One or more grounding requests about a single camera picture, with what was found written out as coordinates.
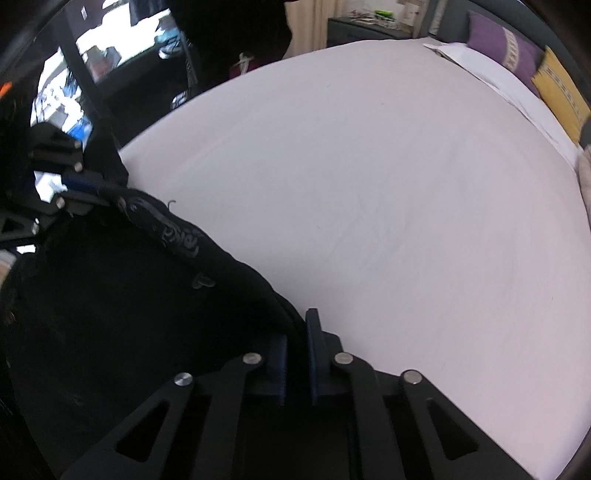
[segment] headboard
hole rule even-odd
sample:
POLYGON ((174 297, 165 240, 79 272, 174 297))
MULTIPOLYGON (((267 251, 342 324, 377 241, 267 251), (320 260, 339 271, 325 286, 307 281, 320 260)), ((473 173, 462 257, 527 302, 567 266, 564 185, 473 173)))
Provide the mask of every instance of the headboard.
POLYGON ((550 27, 519 0, 431 0, 421 33, 446 43, 465 43, 469 36, 470 10, 527 38, 542 50, 549 46, 587 102, 591 101, 591 79, 578 67, 550 27))

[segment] person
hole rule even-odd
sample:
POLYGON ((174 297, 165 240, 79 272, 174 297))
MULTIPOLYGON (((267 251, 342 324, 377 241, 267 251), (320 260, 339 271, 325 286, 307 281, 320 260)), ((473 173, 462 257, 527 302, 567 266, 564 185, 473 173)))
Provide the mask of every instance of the person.
POLYGON ((284 0, 169 0, 168 7, 197 50, 201 91, 227 81, 241 54, 262 66, 281 60, 291 43, 284 0))

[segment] black cabinet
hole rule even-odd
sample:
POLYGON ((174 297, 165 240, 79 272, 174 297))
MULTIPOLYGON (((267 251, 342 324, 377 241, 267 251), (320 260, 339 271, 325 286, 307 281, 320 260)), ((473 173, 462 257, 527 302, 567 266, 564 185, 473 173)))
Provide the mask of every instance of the black cabinet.
POLYGON ((412 35, 402 30, 363 24, 352 18, 329 18, 326 46, 334 47, 359 40, 407 40, 412 35))

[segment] silver bolt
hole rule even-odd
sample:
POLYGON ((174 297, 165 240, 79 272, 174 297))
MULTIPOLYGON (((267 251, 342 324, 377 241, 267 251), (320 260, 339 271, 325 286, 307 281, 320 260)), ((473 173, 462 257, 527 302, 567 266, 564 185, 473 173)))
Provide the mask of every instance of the silver bolt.
POLYGON ((181 372, 174 377, 174 383, 179 387, 186 387, 193 383, 193 376, 187 372, 181 372))
POLYGON ((262 357, 258 353, 247 353, 245 356, 242 357, 242 361, 247 365, 256 365, 260 363, 262 357))
POLYGON ((416 370, 406 370, 402 376, 404 381, 412 385, 416 385, 421 382, 423 376, 416 370))
POLYGON ((335 362, 339 365, 349 365, 353 363, 353 355, 347 352, 337 353, 335 355, 335 362))

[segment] beige curtain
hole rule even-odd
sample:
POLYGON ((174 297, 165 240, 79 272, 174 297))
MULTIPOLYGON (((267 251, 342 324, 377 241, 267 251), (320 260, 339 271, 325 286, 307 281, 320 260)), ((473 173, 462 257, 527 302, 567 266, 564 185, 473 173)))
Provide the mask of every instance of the beige curtain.
POLYGON ((326 23, 349 10, 349 0, 298 0, 286 3, 293 39, 285 58, 326 48, 326 23))

